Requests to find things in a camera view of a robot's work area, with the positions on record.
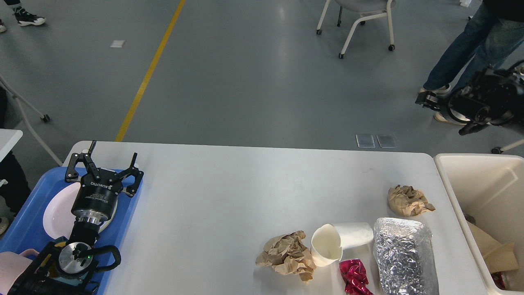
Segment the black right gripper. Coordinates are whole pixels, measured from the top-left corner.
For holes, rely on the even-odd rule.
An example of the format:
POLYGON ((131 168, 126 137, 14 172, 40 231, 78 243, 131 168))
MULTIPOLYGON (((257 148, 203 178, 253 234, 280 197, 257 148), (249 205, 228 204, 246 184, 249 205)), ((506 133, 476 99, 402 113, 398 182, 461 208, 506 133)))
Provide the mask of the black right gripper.
POLYGON ((435 112, 447 113, 447 119, 457 123, 466 123, 458 131, 460 136, 486 129, 492 119, 490 99, 487 95, 476 92, 466 94, 453 92, 447 96, 432 91, 422 91, 418 93, 415 104, 435 112))

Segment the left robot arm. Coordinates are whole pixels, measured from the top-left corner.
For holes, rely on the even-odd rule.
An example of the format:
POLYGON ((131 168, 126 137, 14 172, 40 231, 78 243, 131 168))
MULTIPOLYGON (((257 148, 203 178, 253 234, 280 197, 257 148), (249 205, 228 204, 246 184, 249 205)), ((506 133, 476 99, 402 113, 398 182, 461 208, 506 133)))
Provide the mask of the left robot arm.
POLYGON ((120 265, 119 246, 144 173, 97 167, 96 142, 47 172, 1 240, 2 295, 95 295, 120 265))

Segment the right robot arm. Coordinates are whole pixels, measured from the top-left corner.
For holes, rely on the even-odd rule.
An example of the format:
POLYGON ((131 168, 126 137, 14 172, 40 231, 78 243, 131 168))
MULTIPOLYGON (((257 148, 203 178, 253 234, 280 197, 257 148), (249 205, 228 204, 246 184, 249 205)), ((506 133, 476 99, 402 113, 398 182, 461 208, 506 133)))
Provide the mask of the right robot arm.
POLYGON ((447 121, 464 123, 460 136, 477 133, 488 126, 498 126, 517 133, 524 132, 524 86, 518 66, 478 71, 461 89, 447 96, 431 91, 418 94, 416 103, 439 112, 447 121))

